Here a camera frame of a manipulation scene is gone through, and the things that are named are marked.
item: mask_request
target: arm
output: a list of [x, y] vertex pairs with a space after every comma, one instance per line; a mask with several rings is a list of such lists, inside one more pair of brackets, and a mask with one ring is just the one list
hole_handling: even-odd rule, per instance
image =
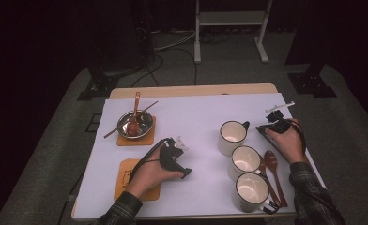
[[290, 127], [283, 134], [266, 129], [290, 164], [290, 183], [295, 188], [296, 224], [345, 224], [329, 192], [321, 186], [302, 153], [298, 133]]
[[129, 225], [134, 224], [134, 217], [141, 206], [140, 197], [159, 183], [184, 175], [183, 172], [170, 172], [164, 170], [159, 163], [159, 147], [147, 158], [130, 181], [126, 190], [122, 192], [116, 202], [106, 214], [99, 217], [94, 225]]

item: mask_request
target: chopsticks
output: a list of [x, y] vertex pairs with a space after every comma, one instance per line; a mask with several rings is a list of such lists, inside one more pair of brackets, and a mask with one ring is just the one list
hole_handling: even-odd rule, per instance
[[130, 118], [128, 121], [124, 122], [123, 124], [117, 126], [117, 128], [111, 130], [109, 133], [104, 135], [104, 139], [108, 138], [108, 136], [110, 136], [111, 134], [113, 134], [115, 131], [119, 130], [120, 128], [122, 128], [123, 126], [125, 126], [128, 122], [135, 120], [135, 118], [137, 118], [138, 116], [142, 115], [143, 113], [146, 112], [147, 109], [151, 108], [151, 106], [155, 105], [156, 103], [158, 103], [158, 101], [155, 101], [154, 103], [152, 103], [150, 106], [146, 107], [144, 110], [140, 111], [135, 117]]

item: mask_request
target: dark background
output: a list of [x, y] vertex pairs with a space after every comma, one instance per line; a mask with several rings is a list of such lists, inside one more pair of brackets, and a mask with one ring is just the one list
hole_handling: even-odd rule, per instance
[[[108, 5], [114, 1], [98, 2]], [[134, 26], [143, 25], [142, 15], [130, 11], [127, 1], [115, 1], [120, 10], [110, 20], [119, 21], [119, 15], [126, 15], [122, 17], [126, 20], [120, 18], [124, 23], [119, 24], [124, 27], [125, 35], [115, 30], [112, 37], [106, 37], [102, 34], [108, 26], [102, 25], [102, 19], [85, 20], [86, 15], [97, 15], [96, 9], [102, 9], [94, 3], [0, 0], [0, 209], [75, 76], [84, 68], [103, 63], [135, 68], [146, 61], [149, 52], [144, 48], [149, 46], [144, 43], [128, 43], [128, 48], [136, 50], [135, 55], [126, 55], [128, 48], [119, 49], [127, 37], [136, 36]], [[150, 29], [193, 29], [194, 1], [147, 3]], [[263, 1], [258, 0], [203, 0], [201, 7], [238, 10], [245, 5], [249, 9], [264, 7]], [[127, 20], [128, 15], [135, 20]], [[117, 22], [110, 25], [119, 27]], [[326, 59], [327, 64], [345, 77], [368, 112], [368, 2], [275, 1], [268, 30], [295, 29], [297, 33], [286, 63], [310, 63], [316, 57]], [[123, 39], [113, 43], [114, 38]], [[108, 52], [111, 46], [116, 52]], [[135, 63], [127, 65], [122, 61], [122, 54], [133, 57], [130, 61]]]

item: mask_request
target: white shelf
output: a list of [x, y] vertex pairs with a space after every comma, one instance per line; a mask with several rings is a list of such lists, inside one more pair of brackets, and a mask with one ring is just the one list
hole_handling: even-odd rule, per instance
[[201, 12], [200, 25], [260, 25], [265, 11]]

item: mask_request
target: white tabletop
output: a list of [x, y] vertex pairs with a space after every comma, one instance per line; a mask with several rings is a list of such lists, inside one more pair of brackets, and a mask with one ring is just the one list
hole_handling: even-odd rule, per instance
[[[227, 174], [230, 157], [217, 149], [220, 126], [228, 120], [251, 123], [244, 145], [253, 147], [263, 156], [267, 150], [276, 153], [278, 176], [289, 206], [277, 215], [293, 214], [294, 190], [288, 181], [289, 166], [284, 158], [255, 130], [268, 121], [266, 110], [285, 104], [276, 94], [218, 95], [201, 97], [145, 97], [139, 109], [158, 101], [148, 111], [156, 116], [155, 142], [164, 138], [181, 137], [190, 148], [177, 162], [192, 172], [184, 179], [161, 184], [161, 195], [156, 201], [144, 202], [137, 218], [196, 218], [196, 217], [265, 217], [262, 211], [245, 214], [231, 202], [234, 182]], [[119, 164], [126, 158], [142, 158], [152, 145], [117, 146], [117, 133], [104, 139], [115, 128], [119, 117], [132, 110], [133, 99], [105, 101], [94, 147], [84, 173], [75, 207], [74, 219], [94, 219], [106, 213], [114, 203], [115, 184]], [[288, 109], [281, 109], [284, 118], [290, 118]], [[308, 154], [315, 173], [323, 181]], [[272, 174], [268, 178], [276, 188]]]

